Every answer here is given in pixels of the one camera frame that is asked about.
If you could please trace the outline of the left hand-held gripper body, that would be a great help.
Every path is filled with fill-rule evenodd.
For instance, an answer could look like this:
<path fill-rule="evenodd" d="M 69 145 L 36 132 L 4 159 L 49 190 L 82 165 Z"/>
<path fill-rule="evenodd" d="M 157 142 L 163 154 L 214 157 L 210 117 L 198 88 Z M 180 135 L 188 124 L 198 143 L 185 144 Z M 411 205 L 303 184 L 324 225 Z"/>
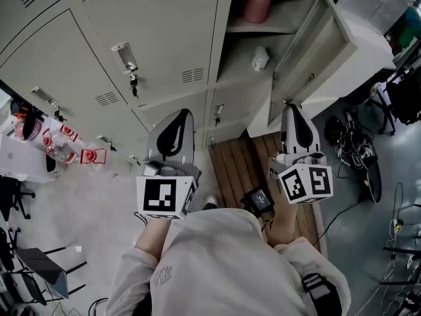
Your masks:
<path fill-rule="evenodd" d="M 195 165 L 145 160 L 136 177 L 138 212 L 152 219 L 185 219 L 200 176 Z"/>

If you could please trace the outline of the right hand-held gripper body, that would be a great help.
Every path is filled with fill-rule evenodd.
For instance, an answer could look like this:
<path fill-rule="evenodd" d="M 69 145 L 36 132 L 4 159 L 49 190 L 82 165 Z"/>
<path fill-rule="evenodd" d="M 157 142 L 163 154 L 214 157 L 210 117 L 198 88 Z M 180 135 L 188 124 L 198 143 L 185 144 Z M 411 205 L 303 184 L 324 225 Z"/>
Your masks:
<path fill-rule="evenodd" d="M 269 159 L 269 170 L 291 205 L 314 203 L 334 194 L 332 168 L 322 152 L 281 153 Z"/>

